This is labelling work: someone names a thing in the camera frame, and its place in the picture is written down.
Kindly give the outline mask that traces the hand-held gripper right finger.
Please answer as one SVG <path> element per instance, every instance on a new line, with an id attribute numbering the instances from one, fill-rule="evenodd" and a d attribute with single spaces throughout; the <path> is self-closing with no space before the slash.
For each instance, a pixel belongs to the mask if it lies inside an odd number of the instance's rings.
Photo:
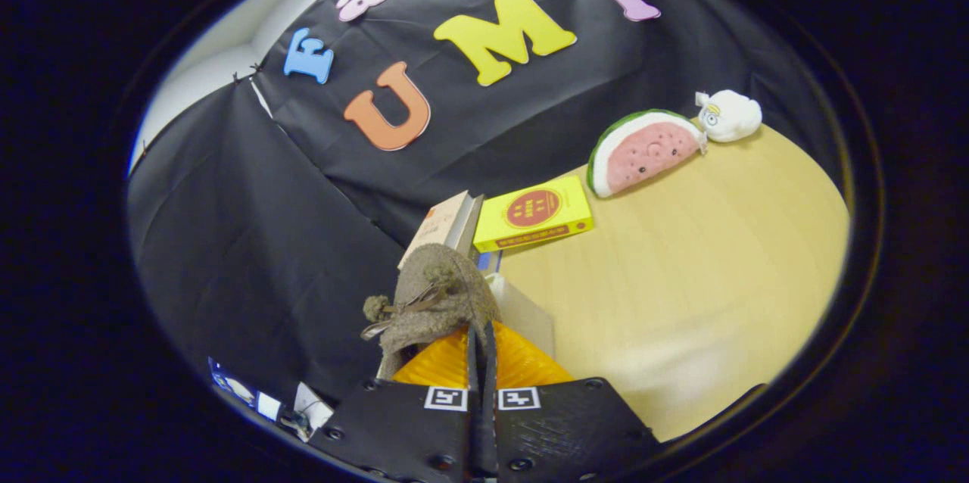
<path id="1" fill-rule="evenodd" d="M 499 324 L 485 328 L 482 472 L 494 482 L 609 482 L 636 472 L 661 442 L 608 380 L 501 387 L 512 369 L 498 353 Z"/>

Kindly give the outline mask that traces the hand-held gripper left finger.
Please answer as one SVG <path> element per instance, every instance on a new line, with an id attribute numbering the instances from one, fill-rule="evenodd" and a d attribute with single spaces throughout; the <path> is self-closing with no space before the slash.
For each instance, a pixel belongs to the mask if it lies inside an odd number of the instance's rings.
<path id="1" fill-rule="evenodd" d="M 371 481 L 471 482 L 480 417 L 478 336 L 465 341 L 464 388 L 363 381 L 309 441 Z"/>

